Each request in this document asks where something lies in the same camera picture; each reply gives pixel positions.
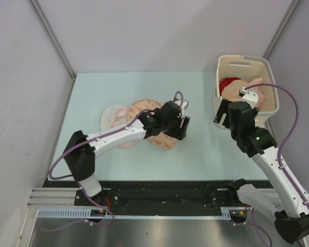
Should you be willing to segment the floral peach laundry bag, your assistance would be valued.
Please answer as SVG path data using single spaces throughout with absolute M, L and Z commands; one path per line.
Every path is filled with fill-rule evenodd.
M 190 118 L 184 115 L 187 100 L 175 98 L 161 105 L 157 101 L 136 101 L 127 111 L 126 120 L 137 118 L 146 130 L 145 139 L 161 149 L 171 149 L 186 137 Z

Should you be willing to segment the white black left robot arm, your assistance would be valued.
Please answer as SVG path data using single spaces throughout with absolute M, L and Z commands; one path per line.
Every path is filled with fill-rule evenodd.
M 164 133 L 177 140 L 186 137 L 190 118 L 184 115 L 187 100 L 174 99 L 155 110 L 142 110 L 134 119 L 113 130 L 96 134 L 73 133 L 63 153 L 73 179 L 84 190 L 91 205 L 103 199 L 102 186 L 95 175 L 95 161 L 104 153 L 126 143 L 148 139 Z

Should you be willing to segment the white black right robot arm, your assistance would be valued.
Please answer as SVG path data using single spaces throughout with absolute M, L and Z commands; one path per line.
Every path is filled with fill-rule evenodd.
M 223 122 L 241 152 L 264 172 L 275 189 L 274 199 L 250 182 L 239 179 L 228 186 L 227 200 L 232 206 L 248 204 L 270 219 L 279 235 L 290 244 L 309 235 L 309 194 L 279 155 L 277 142 L 264 128 L 255 125 L 258 109 L 244 101 L 223 99 L 214 122 Z

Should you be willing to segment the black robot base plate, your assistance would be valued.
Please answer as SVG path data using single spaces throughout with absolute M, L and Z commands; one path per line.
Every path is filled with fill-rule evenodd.
M 102 192 L 91 199 L 110 209 L 128 202 L 199 202 L 210 207 L 248 204 L 230 191 L 232 180 L 218 181 L 102 181 Z

